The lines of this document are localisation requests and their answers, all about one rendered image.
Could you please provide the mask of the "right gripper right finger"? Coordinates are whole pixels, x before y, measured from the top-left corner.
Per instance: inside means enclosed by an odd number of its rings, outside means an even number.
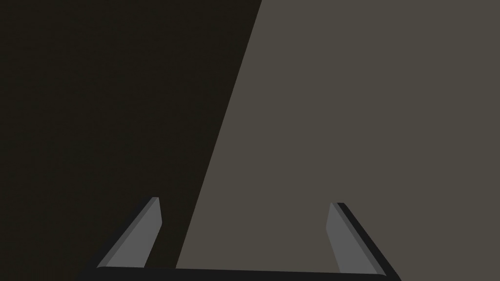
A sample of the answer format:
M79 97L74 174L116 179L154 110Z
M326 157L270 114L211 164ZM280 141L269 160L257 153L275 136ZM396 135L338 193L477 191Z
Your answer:
M389 275L339 203L330 203L326 233L340 273Z

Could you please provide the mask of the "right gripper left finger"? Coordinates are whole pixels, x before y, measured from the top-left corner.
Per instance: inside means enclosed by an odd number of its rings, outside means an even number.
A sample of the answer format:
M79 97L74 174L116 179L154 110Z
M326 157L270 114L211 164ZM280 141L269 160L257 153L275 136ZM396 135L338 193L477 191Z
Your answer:
M91 258L88 268L144 267L161 227L160 199L142 199Z

